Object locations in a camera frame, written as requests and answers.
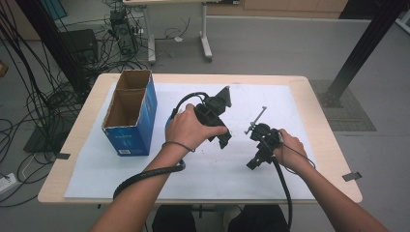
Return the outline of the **gray computer tower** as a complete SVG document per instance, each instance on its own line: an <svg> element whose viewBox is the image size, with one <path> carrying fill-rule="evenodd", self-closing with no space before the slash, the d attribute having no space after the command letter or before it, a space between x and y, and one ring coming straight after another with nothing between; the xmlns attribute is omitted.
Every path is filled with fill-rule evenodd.
<svg viewBox="0 0 410 232"><path fill-rule="evenodd" d="M133 34L134 30L129 23L126 10L111 11L109 20L112 32L118 41L120 52L123 55L136 53L136 40Z"/></svg>

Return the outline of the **black metal stand post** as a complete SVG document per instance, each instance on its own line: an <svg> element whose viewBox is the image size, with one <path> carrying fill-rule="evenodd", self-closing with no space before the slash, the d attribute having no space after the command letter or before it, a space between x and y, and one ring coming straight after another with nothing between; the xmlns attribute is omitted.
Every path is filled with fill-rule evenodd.
<svg viewBox="0 0 410 232"><path fill-rule="evenodd" d="M68 48L65 46L59 30L44 8L41 0L15 0L28 21L47 47L63 74L71 83L75 92L86 97L91 88L81 69L76 65Z"/></svg>
<svg viewBox="0 0 410 232"><path fill-rule="evenodd" d="M322 106L342 107L340 98L343 93L409 2L410 0L386 0L382 4L381 9L375 14L354 46L336 78L325 92L318 95Z"/></svg>

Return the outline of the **blue cardboard box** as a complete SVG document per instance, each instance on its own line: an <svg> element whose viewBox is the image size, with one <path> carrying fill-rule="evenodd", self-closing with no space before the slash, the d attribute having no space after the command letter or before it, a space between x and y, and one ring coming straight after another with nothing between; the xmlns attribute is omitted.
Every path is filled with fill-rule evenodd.
<svg viewBox="0 0 410 232"><path fill-rule="evenodd" d="M119 156L148 156L158 100L150 70L123 71L102 121Z"/></svg>

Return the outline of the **white power strip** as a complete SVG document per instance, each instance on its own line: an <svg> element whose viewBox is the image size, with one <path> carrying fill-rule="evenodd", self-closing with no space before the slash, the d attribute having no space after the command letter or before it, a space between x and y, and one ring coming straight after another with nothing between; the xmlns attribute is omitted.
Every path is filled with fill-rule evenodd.
<svg viewBox="0 0 410 232"><path fill-rule="evenodd" d="M0 194L5 193L9 189L17 185L17 180L14 173L10 173L0 179Z"/></svg>

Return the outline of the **teal panel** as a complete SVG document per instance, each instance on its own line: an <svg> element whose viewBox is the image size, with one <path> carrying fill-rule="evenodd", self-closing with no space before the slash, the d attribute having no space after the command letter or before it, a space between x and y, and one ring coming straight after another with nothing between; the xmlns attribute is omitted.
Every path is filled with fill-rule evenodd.
<svg viewBox="0 0 410 232"><path fill-rule="evenodd" d="M41 2L53 20L61 19L67 15L60 0L41 0Z"/></svg>

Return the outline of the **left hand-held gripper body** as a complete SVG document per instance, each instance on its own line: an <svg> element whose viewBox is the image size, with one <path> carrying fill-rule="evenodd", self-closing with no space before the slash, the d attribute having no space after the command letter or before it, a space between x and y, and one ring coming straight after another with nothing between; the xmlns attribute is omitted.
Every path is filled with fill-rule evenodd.
<svg viewBox="0 0 410 232"><path fill-rule="evenodd" d="M198 104L195 109L195 115L198 121L208 127L223 126L224 122L220 115L225 112L227 107L231 107L230 87L223 87L215 96L206 97L205 100Z"/></svg>

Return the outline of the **white rolling desk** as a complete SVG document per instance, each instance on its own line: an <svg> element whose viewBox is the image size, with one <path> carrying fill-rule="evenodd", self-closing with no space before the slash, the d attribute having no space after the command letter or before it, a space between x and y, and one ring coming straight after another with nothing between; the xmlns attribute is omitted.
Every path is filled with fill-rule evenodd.
<svg viewBox="0 0 410 232"><path fill-rule="evenodd" d="M157 4L190 4L195 3L201 6L201 30L199 31L199 39L202 45L205 59L213 60L213 53L209 45L207 37L207 9L209 3L218 3L221 0L122 0L125 5L136 6L140 9L144 16L146 32L147 32L147 58L148 63L153 65L156 63L156 42L155 36L151 30L149 17L149 5Z"/></svg>

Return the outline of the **person's right hand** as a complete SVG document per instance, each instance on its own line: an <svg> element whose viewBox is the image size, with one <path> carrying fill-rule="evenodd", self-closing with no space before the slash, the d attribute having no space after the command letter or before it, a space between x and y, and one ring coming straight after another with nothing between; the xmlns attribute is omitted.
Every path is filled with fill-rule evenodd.
<svg viewBox="0 0 410 232"><path fill-rule="evenodd" d="M282 135L283 144L274 150L278 162L295 174L302 176L312 168L304 144L286 130L280 130L279 132Z"/></svg>

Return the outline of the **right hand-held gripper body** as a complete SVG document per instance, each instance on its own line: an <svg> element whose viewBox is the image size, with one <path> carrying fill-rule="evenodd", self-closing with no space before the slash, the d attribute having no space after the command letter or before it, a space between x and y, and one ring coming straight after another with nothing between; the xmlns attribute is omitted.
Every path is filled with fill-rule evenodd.
<svg viewBox="0 0 410 232"><path fill-rule="evenodd" d="M262 107L262 110L256 118L249 123L249 127L245 130L245 134L248 134L251 140L259 143L257 146L258 149L266 148L269 155L271 155L276 148L283 144L283 138L277 129L271 128L267 124L258 122L266 109L266 106Z"/></svg>

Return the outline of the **black stand base plate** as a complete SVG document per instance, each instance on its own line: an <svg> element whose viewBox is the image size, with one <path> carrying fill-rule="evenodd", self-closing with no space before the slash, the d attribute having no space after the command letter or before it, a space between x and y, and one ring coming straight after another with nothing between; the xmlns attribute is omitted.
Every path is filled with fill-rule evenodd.
<svg viewBox="0 0 410 232"><path fill-rule="evenodd" d="M35 127L23 150L27 153L52 152L58 154L71 129L69 126L62 125L47 128Z"/></svg>

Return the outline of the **person's right leg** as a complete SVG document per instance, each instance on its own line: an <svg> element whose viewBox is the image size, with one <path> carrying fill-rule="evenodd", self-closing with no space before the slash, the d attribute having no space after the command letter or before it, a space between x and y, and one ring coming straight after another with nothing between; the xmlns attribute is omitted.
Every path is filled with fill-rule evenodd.
<svg viewBox="0 0 410 232"><path fill-rule="evenodd" d="M246 205L226 210L225 232L290 232L279 205Z"/></svg>

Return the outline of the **light wooden cabinet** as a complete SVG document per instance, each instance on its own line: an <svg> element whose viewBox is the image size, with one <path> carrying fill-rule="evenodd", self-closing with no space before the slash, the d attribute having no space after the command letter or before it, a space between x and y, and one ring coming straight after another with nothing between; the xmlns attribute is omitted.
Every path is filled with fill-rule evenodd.
<svg viewBox="0 0 410 232"><path fill-rule="evenodd" d="M234 0L208 4L208 15L339 18L348 0Z"/></svg>

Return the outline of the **black equipment box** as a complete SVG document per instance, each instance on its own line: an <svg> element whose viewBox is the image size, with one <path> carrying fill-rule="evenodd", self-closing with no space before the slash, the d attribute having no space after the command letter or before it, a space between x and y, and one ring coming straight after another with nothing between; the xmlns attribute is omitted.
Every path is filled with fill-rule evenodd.
<svg viewBox="0 0 410 232"><path fill-rule="evenodd" d="M97 62L98 43L92 29L61 32L60 36L78 65L88 65Z"/></svg>

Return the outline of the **white paper sheet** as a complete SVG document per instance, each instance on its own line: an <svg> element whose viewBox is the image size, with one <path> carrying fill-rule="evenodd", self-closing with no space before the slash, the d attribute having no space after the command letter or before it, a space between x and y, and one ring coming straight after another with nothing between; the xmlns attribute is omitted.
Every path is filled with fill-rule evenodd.
<svg viewBox="0 0 410 232"><path fill-rule="evenodd" d="M111 200L114 190L130 176L141 172L164 142L164 126L178 101L192 92L210 96L221 84L156 83L158 100L151 150L148 156L120 157L102 130L103 118L114 89L108 90L102 108L77 158L65 192L67 199ZM308 157L314 158L304 123L291 89L286 85L230 86L232 106L221 115L232 138L224 149L219 141L206 141L185 156L186 168L171 174L159 196L174 200L275 200L285 197L275 168L262 163L251 170L247 163L257 152L257 143L247 132L249 123L258 120L275 129L285 129L305 144Z"/></svg>

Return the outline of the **person's leg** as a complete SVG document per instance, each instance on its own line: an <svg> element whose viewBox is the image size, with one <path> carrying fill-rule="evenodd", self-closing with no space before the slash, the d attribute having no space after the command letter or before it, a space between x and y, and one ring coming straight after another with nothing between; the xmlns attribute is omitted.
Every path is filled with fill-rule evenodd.
<svg viewBox="0 0 410 232"><path fill-rule="evenodd" d="M161 205L152 223L153 232L196 232L190 205Z"/></svg>
<svg viewBox="0 0 410 232"><path fill-rule="evenodd" d="M226 210L225 232L290 232L279 205L246 205Z"/></svg>

